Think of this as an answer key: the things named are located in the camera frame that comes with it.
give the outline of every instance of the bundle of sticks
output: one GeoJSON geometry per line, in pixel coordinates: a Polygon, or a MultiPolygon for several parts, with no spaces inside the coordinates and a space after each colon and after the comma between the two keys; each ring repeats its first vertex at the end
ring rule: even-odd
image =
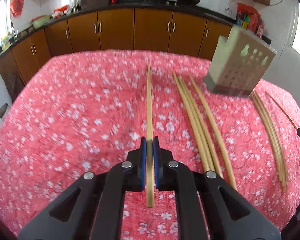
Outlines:
{"type": "Polygon", "coordinates": [[[277,166],[278,179],[281,182],[281,186],[283,188],[283,192],[286,191],[286,182],[288,181],[288,171],[286,169],[286,163],[283,156],[282,146],[277,134],[277,131],[274,127],[274,124],[271,120],[270,114],[268,113],[265,105],[261,101],[259,95],[253,91],[250,94],[250,98],[252,99],[261,120],[266,127],[266,131],[268,133],[268,137],[270,139],[272,152],[274,154],[274,160],[277,166]]]}
{"type": "MultiPolygon", "coordinates": [[[[219,176],[223,178],[223,174],[221,171],[220,163],[213,146],[213,142],[208,131],[207,125],[205,124],[202,115],[199,111],[198,105],[194,101],[186,83],[183,81],[181,77],[177,78],[176,74],[173,73],[174,80],[178,87],[179,93],[183,100],[184,106],[186,108],[186,112],[188,114],[191,127],[193,129],[194,137],[197,142],[198,152],[201,158],[201,163],[204,171],[215,171],[219,176]]],[[[213,131],[215,132],[221,154],[223,156],[226,170],[228,172],[229,181],[231,186],[237,190],[237,185],[234,178],[234,173],[231,167],[230,159],[228,152],[226,150],[226,146],[223,142],[221,133],[217,127],[216,121],[212,115],[212,112],[208,106],[207,101],[205,100],[202,92],[200,91],[199,87],[195,83],[194,79],[191,77],[191,82],[200,98],[200,101],[207,113],[208,119],[211,123],[213,131]]]]}

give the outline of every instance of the black gripper frame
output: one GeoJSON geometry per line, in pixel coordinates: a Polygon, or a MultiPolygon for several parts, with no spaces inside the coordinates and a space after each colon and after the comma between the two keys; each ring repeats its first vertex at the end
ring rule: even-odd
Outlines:
{"type": "MultiPolygon", "coordinates": [[[[140,149],[128,153],[130,168],[119,163],[92,179],[81,176],[18,239],[119,240],[125,192],[144,190],[145,152],[143,137],[140,149]]],[[[175,192],[180,240],[208,239],[200,202],[212,240],[281,239],[277,228],[216,173],[193,172],[180,162],[172,165],[172,153],[159,147],[158,137],[153,154],[157,189],[175,192]]]]}

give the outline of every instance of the faucet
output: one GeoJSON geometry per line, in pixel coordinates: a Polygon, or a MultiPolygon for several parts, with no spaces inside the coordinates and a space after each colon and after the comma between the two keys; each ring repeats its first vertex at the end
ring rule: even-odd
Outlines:
{"type": "Polygon", "coordinates": [[[17,41],[18,30],[17,30],[17,33],[16,33],[15,30],[14,30],[13,22],[11,22],[11,29],[12,29],[12,34],[13,34],[13,37],[14,37],[14,41],[17,41]]]}

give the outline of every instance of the blue gripper pad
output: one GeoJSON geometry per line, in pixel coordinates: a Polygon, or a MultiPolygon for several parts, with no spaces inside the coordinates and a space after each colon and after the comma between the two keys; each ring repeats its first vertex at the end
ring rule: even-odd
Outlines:
{"type": "Polygon", "coordinates": [[[154,159],[154,182],[155,182],[155,187],[157,189],[159,189],[159,169],[160,169],[160,165],[159,165],[159,139],[158,137],[154,137],[153,138],[153,159],[154,159]]]}
{"type": "Polygon", "coordinates": [[[145,180],[146,180],[146,153],[147,153],[147,141],[145,137],[141,138],[141,146],[140,146],[141,154],[142,154],[142,164],[141,164],[141,187],[142,190],[145,189],[145,180]]]}

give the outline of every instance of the power cord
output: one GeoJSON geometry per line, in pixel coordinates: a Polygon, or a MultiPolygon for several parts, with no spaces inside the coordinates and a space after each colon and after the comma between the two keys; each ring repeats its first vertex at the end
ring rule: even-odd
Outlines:
{"type": "Polygon", "coordinates": [[[284,0],[281,0],[280,2],[278,2],[278,3],[275,3],[275,4],[271,4],[271,5],[269,5],[269,6],[274,6],[274,5],[278,5],[279,3],[282,3],[284,0]]]}

